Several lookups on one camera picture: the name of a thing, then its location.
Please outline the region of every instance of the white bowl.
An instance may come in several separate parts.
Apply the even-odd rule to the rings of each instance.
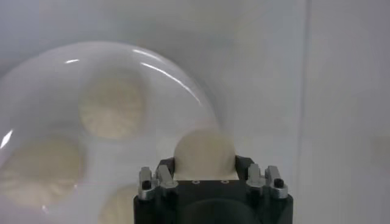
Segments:
[[[123,141],[86,133],[77,109],[84,86],[111,69],[140,74],[136,79],[144,85],[146,96],[142,131]],[[106,42],[78,43],[45,52],[0,80],[0,166],[17,145],[65,128],[64,135],[77,136],[85,145],[85,178],[69,197],[38,211],[19,208],[0,196],[1,223],[96,224],[106,198],[120,186],[136,183],[141,166],[153,168],[160,159],[173,156],[177,142],[191,130],[216,126],[213,109],[201,89],[156,53]]]

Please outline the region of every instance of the white surface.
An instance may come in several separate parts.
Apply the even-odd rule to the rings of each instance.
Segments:
[[[116,71],[143,84],[146,104],[139,133],[120,141],[90,135],[78,110],[84,87]],[[205,94],[175,64],[139,47],[108,42],[72,44],[22,63],[1,79],[0,105],[6,106],[0,108],[0,132],[8,139],[12,130],[0,149],[0,167],[18,145],[57,131],[85,149],[85,173],[77,187],[60,202],[34,210],[58,223],[96,224],[105,199],[123,184],[136,184],[141,167],[154,170],[173,155],[183,135],[218,124]],[[21,217],[40,223],[1,194],[0,217],[1,224]]]
[[[281,168],[297,223],[388,223],[389,1],[308,2],[3,0],[0,71],[77,41],[155,50],[207,90],[240,154]]]
[[[313,0],[299,223],[390,222],[390,1]]]

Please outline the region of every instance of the silver bracket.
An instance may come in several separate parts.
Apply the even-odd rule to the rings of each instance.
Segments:
[[[279,170],[276,166],[268,166],[265,171],[267,185],[271,190],[271,197],[275,199],[284,199],[288,197],[288,187],[280,178]]]
[[[248,168],[248,180],[246,185],[250,192],[257,191],[263,195],[263,186],[266,185],[265,179],[261,176],[258,164],[252,163]]]
[[[157,183],[152,177],[152,171],[148,167],[142,167],[139,176],[138,198],[142,201],[153,199],[155,197]]]
[[[166,165],[160,165],[157,168],[156,173],[164,197],[169,193],[177,193],[177,186],[179,183],[176,180],[173,180],[173,177],[171,176],[171,173],[169,173],[169,169]]]

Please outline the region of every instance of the screw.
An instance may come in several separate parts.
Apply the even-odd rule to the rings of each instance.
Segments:
[[[282,179],[280,179],[280,178],[276,178],[274,180],[274,187],[279,188],[279,189],[284,188],[285,187],[285,182]]]
[[[152,188],[152,182],[147,180],[142,182],[142,190],[150,190]]]

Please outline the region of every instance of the round dough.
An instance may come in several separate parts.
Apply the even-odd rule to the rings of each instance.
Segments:
[[[196,130],[184,136],[175,149],[176,180],[236,180],[235,148],[214,130]]]
[[[22,146],[0,169],[0,194],[18,205],[41,208],[68,195],[82,176],[77,144],[51,138]]]
[[[133,199],[138,193],[136,186],[126,186],[108,200],[99,217],[99,224],[133,224]]]
[[[79,104],[84,127],[93,135],[109,139],[134,133],[140,126],[143,108],[137,85],[118,77],[97,79],[87,87]]]

